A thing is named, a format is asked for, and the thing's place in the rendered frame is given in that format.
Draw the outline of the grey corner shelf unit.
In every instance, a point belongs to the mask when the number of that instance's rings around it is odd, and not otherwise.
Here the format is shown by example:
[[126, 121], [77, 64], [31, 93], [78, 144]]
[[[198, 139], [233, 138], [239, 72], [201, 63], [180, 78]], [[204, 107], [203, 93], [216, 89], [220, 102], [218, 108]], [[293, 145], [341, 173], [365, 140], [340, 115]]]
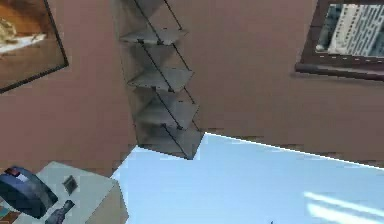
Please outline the grey corner shelf unit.
[[169, 0], [110, 2], [136, 144], [193, 159], [203, 137], [194, 121], [199, 105], [187, 89], [194, 72], [185, 61], [166, 64], [188, 31], [179, 21], [169, 27], [153, 18]]

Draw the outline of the small grey square card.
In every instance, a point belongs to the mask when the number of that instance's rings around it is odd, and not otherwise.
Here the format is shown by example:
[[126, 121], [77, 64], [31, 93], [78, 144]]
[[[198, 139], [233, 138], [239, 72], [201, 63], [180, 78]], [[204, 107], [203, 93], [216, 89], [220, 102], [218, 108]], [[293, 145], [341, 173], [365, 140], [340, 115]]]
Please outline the small grey square card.
[[75, 178], [70, 175], [64, 182], [63, 182], [63, 186], [65, 188], [65, 190], [67, 191], [67, 193], [69, 195], [71, 195], [78, 187], [78, 184], [75, 180]]

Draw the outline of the dark grey remote control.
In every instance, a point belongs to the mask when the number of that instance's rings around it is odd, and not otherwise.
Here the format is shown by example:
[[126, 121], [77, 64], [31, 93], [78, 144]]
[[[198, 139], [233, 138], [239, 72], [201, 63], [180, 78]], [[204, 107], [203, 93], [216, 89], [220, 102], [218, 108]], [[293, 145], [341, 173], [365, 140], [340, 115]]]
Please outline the dark grey remote control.
[[75, 206], [72, 200], [66, 200], [63, 207], [56, 209], [45, 221], [45, 224], [62, 224], [66, 214]]

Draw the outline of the dark framed window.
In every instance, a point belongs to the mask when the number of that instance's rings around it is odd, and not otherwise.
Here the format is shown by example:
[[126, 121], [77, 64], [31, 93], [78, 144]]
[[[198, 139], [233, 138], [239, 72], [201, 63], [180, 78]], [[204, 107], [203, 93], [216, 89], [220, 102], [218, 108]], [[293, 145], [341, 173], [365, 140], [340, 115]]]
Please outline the dark framed window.
[[384, 82], [384, 0], [317, 0], [295, 71]]

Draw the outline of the dark blue rounded box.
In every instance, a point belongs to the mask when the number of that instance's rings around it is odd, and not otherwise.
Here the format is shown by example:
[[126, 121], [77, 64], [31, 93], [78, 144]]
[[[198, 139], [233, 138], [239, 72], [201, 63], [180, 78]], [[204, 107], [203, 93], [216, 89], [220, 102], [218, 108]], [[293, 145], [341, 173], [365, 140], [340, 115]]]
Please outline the dark blue rounded box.
[[9, 167], [0, 174], [0, 197], [17, 211], [37, 219], [58, 201], [39, 177], [19, 166]]

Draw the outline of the framed brown wall picture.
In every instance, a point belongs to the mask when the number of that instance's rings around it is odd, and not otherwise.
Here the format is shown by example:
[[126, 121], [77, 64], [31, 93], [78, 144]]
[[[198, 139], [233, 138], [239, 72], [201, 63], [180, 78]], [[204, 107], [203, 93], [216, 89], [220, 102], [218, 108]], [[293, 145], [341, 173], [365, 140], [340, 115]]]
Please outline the framed brown wall picture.
[[0, 94], [68, 65], [48, 0], [0, 0]]

